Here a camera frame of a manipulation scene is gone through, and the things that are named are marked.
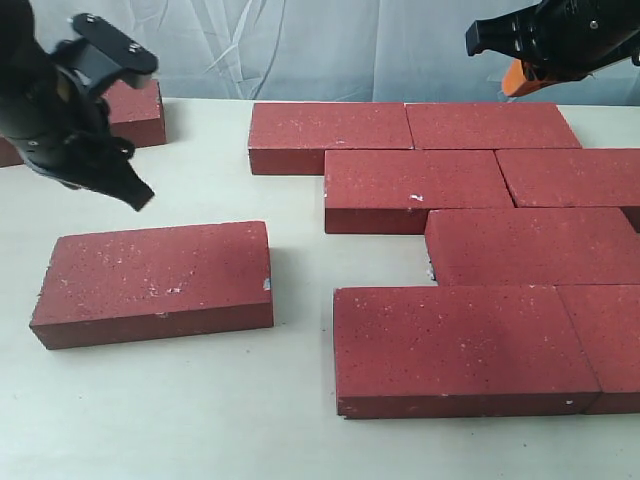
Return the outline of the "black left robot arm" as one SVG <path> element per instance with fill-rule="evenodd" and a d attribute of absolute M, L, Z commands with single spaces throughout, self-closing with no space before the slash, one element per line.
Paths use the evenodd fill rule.
<path fill-rule="evenodd" d="M 154 192 L 130 164 L 134 144 L 112 133 L 104 94 L 119 80 L 143 88 L 158 59 L 100 16 L 70 23 L 75 39 L 47 52 L 30 2 L 2 2 L 1 135 L 35 173 L 139 211 Z"/>

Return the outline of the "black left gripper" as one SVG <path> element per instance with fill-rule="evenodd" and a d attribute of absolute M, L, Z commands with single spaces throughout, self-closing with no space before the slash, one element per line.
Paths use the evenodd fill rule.
<path fill-rule="evenodd" d="M 9 82 L 9 143 L 35 173 L 136 211 L 154 191 L 130 160 L 136 147 L 111 133 L 109 108 L 74 76 L 22 76 Z"/>

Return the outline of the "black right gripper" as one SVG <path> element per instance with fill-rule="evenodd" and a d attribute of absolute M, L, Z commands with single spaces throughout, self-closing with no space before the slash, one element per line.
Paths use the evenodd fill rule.
<path fill-rule="evenodd" d="M 490 50 L 514 58 L 502 79 L 502 93 L 523 97 L 554 85 L 548 73 L 582 78 L 626 59 L 637 60 L 639 2 L 542 1 L 474 21 L 465 41 L 470 56 Z"/>

